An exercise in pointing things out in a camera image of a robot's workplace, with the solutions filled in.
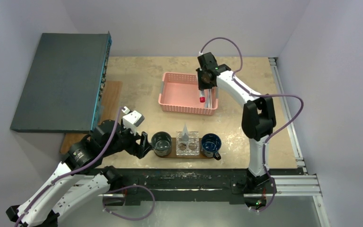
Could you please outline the white grey toothpaste tube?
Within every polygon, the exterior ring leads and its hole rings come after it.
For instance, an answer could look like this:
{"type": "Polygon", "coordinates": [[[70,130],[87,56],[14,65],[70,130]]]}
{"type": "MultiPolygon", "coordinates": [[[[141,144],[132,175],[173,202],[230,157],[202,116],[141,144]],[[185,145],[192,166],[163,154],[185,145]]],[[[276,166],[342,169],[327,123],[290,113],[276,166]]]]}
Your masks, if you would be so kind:
{"type": "Polygon", "coordinates": [[[189,141],[189,132],[188,132],[186,124],[184,124],[183,130],[182,130],[182,133],[181,133],[181,140],[183,142],[188,142],[189,141]]]}

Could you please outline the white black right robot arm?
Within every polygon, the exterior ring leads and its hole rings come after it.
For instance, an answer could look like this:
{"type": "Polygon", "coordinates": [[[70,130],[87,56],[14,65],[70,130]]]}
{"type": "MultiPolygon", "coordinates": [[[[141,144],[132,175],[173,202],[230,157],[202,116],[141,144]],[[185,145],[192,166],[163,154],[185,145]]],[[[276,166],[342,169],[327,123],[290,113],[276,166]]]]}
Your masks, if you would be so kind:
{"type": "Polygon", "coordinates": [[[229,66],[219,65],[211,52],[201,53],[198,62],[198,88],[223,89],[242,107],[241,128],[250,146],[246,187],[259,192],[269,179],[267,144],[277,124],[273,99],[250,88],[229,66]]]}

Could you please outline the clear crystal toothbrush holder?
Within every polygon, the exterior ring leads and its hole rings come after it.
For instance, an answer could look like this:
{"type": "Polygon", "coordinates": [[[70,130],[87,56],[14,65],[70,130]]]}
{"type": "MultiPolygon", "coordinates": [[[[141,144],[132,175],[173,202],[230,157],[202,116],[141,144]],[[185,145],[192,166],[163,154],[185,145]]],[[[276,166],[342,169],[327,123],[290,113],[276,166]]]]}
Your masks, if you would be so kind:
{"type": "Polygon", "coordinates": [[[176,142],[177,142],[177,155],[197,155],[200,149],[199,143],[199,132],[189,131],[189,141],[183,142],[181,140],[182,131],[177,131],[176,142]]]}

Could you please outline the white red toothpaste tube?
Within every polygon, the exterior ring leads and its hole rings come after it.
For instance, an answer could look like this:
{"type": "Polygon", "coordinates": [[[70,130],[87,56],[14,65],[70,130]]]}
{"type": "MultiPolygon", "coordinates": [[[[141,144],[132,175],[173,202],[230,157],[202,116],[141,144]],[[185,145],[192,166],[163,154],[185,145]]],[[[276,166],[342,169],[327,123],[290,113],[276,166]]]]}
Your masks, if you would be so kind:
{"type": "Polygon", "coordinates": [[[199,90],[199,101],[204,103],[206,101],[206,95],[204,90],[199,90]]]}

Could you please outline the oval dark wooden tray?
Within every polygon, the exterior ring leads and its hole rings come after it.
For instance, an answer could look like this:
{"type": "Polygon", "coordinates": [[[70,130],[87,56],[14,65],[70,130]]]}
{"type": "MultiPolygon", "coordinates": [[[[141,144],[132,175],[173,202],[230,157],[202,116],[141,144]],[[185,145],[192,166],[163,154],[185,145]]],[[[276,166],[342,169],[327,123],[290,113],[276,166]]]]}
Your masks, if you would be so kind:
{"type": "Polygon", "coordinates": [[[172,137],[172,151],[167,156],[163,156],[161,158],[178,158],[178,159],[213,159],[212,157],[205,156],[201,151],[197,155],[177,155],[176,149],[178,145],[176,142],[176,138],[172,137]]]}

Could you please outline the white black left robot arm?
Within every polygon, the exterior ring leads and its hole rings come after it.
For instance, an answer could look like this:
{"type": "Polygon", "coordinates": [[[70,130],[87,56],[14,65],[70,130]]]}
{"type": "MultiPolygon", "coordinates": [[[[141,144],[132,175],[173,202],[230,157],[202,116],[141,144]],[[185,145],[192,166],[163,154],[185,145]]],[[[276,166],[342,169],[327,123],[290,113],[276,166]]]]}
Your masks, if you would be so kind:
{"type": "Polygon", "coordinates": [[[137,132],[144,117],[130,113],[106,120],[73,144],[48,180],[23,204],[6,215],[17,227],[56,227],[72,212],[103,193],[127,193],[138,188],[113,166],[97,169],[104,157],[126,151],[143,158],[152,146],[147,133],[137,132]]]}

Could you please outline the dark green grey mug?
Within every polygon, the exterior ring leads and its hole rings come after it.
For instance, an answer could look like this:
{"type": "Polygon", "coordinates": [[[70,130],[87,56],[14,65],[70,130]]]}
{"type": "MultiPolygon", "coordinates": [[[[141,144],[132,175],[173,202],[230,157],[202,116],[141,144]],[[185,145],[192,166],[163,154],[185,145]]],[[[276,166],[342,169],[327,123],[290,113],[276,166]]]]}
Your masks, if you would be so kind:
{"type": "Polygon", "coordinates": [[[159,157],[165,157],[172,151],[172,137],[169,133],[160,131],[151,138],[154,153],[159,157]]]}

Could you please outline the navy blue mug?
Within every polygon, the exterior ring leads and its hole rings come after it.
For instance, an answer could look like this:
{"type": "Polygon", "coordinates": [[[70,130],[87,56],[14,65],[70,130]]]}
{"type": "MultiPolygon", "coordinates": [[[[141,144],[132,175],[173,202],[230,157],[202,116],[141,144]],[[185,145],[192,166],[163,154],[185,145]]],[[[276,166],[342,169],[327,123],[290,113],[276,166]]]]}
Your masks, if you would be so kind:
{"type": "Polygon", "coordinates": [[[208,158],[220,160],[221,155],[219,150],[222,146],[221,139],[213,133],[205,134],[201,139],[201,153],[208,158]]]}

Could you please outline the pink perforated plastic basket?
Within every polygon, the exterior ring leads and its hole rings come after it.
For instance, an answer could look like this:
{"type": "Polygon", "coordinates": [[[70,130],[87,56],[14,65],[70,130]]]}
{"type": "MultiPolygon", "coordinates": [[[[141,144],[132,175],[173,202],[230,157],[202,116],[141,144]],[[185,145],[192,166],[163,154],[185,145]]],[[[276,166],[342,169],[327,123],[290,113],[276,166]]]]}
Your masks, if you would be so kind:
{"type": "Polygon", "coordinates": [[[213,109],[199,101],[198,81],[195,74],[166,72],[162,77],[158,103],[164,112],[212,116],[218,108],[218,89],[213,109]]]}

